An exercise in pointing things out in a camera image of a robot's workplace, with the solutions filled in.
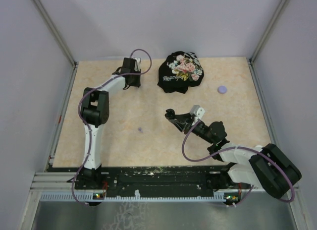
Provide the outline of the black earbud charging case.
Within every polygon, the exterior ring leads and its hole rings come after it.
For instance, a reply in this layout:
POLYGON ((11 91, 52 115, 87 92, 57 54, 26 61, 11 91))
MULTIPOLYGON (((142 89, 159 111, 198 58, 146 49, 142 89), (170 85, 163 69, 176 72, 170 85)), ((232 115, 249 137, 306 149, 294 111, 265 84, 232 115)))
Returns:
POLYGON ((174 109, 167 109, 164 116, 167 120, 174 120, 175 119, 174 109))

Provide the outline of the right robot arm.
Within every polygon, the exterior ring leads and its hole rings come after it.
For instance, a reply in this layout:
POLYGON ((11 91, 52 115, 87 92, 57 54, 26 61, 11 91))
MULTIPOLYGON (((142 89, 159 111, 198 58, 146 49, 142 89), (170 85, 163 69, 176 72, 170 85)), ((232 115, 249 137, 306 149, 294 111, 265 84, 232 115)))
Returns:
POLYGON ((302 178, 299 169, 275 145, 254 148, 234 145, 227 140, 227 133, 222 121, 206 125, 201 118, 204 109, 198 108, 186 114, 177 115, 173 109, 166 110, 165 118, 188 138, 194 134, 207 141, 209 155, 200 158, 202 162, 209 158, 230 163, 231 166, 221 176, 222 184, 233 188, 238 183, 261 187, 271 197, 282 200, 291 193, 288 203, 295 199, 294 185, 302 178))

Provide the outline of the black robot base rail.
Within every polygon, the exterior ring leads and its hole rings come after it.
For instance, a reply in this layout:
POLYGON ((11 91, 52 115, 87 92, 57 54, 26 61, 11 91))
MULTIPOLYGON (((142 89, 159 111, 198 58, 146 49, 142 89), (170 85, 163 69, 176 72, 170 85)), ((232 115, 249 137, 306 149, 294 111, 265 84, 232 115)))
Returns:
POLYGON ((102 185, 107 197, 213 197, 220 189, 245 189, 248 184, 234 183, 220 166, 102 167, 102 185))

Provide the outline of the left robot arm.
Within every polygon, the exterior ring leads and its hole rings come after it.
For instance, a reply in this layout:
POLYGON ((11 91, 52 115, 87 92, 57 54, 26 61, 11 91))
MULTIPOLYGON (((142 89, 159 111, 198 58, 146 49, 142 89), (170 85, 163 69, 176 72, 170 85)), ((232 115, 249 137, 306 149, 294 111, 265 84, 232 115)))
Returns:
POLYGON ((101 188, 101 143, 104 127, 109 119, 109 100, 120 90, 141 86, 140 64, 139 57, 126 57, 122 66, 104 84, 84 89, 78 114, 85 128, 85 152, 83 164, 72 180, 73 188, 101 188))

